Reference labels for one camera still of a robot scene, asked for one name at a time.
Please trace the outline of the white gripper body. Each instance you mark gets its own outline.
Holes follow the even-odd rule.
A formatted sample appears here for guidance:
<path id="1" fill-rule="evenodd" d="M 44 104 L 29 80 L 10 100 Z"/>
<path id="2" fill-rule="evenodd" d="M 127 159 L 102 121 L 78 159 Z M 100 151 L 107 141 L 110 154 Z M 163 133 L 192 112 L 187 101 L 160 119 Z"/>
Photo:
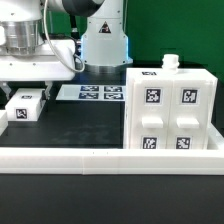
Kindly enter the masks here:
<path id="1" fill-rule="evenodd" d="M 47 43 L 33 55 L 12 56 L 0 47 L 0 82 L 71 80 L 75 73 L 66 68 Z"/>

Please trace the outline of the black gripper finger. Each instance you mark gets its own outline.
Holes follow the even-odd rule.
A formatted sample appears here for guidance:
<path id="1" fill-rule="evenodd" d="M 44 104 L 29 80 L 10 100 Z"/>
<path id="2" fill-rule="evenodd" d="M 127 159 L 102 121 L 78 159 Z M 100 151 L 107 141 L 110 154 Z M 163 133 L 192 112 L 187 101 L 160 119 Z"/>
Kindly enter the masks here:
<path id="1" fill-rule="evenodd" d="M 6 82 L 0 82 L 0 88 L 4 91 L 6 98 L 10 98 L 10 87 Z"/>
<path id="2" fill-rule="evenodd" d="M 46 81 L 45 82 L 46 88 L 42 92 L 42 99 L 43 100 L 49 100 L 50 99 L 50 90 L 53 86 L 52 81 Z"/>

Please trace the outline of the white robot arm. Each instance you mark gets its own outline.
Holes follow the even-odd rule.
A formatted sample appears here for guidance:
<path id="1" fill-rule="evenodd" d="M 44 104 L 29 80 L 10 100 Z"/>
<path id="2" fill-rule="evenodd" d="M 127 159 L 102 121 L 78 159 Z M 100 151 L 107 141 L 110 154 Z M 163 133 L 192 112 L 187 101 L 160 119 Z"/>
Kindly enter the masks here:
<path id="1" fill-rule="evenodd" d="M 132 62 L 123 29 L 124 0 L 0 0 L 0 89 L 11 81 L 71 80 L 84 70 L 114 72 Z M 52 40 L 49 11 L 87 19 L 81 54 L 70 40 Z"/>

